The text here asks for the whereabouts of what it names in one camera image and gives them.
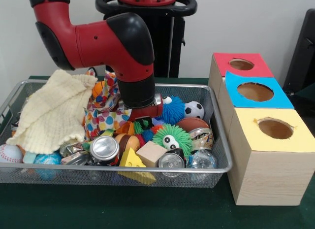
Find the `red robot arm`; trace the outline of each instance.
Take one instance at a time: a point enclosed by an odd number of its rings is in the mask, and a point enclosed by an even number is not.
[[[105,21],[73,25],[70,0],[30,0],[36,27],[56,65],[62,69],[110,65],[118,78],[125,105],[131,108],[154,102],[154,53],[149,30],[134,13]]]

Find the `yellow knitted cloth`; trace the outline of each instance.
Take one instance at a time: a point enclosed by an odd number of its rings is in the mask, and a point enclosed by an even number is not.
[[[52,154],[70,139],[84,140],[84,108],[97,78],[56,70],[23,108],[19,127],[7,144],[28,152]]]

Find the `soccer ball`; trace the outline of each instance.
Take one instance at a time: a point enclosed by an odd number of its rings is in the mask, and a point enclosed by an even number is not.
[[[200,119],[203,119],[204,115],[205,110],[200,103],[196,101],[185,103],[185,117],[198,117]]]

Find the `metal wire basket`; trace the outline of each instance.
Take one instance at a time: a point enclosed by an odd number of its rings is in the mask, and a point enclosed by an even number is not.
[[[19,83],[0,108],[0,145],[11,137],[10,124],[17,118],[27,97],[40,89],[46,81],[26,80]],[[230,149],[223,130],[214,92],[204,85],[156,84],[163,96],[179,96],[184,102],[198,101],[205,109],[204,120],[209,122],[215,137],[212,154],[218,161],[216,169],[171,169],[158,167],[74,166],[46,164],[0,163],[1,183],[64,184],[64,185],[115,185],[213,188],[222,174],[232,168]],[[152,174],[156,181],[140,183],[119,174],[139,176]]]

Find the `wooden box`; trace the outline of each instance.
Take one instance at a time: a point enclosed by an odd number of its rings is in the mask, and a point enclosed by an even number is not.
[[[216,94],[225,134],[228,136],[233,116],[233,104],[225,87],[227,71],[243,77],[273,77],[273,75],[258,53],[213,54],[208,85]]]
[[[299,205],[315,170],[315,139],[294,109],[235,108],[228,172],[237,205]]]

